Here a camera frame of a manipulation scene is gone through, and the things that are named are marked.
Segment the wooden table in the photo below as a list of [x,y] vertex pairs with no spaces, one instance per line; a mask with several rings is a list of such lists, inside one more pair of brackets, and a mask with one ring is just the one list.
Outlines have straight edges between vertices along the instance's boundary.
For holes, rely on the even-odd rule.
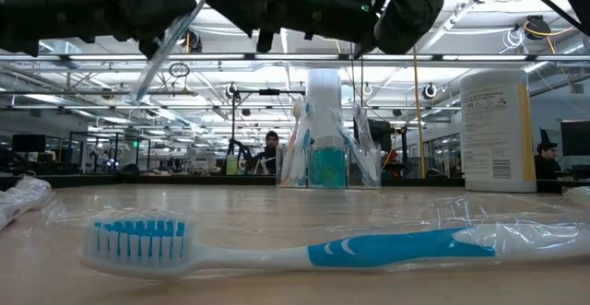
[[[448,188],[343,193],[187,185],[96,186],[56,193],[58,202],[47,216],[29,212],[0,232],[0,304],[565,305],[590,301],[590,262],[585,258],[390,273],[203,271],[177,282],[107,276],[77,262],[81,218],[106,205],[183,212],[199,222],[197,238],[207,245],[264,249],[376,232],[376,226],[383,232],[432,229],[436,223],[456,223],[450,217],[465,215],[467,209],[474,218],[482,218],[484,211],[496,220],[526,212],[529,219],[541,221],[556,220],[572,209],[569,218],[574,218],[579,207],[562,197],[465,197],[465,190]],[[420,224],[422,220],[430,222]]]

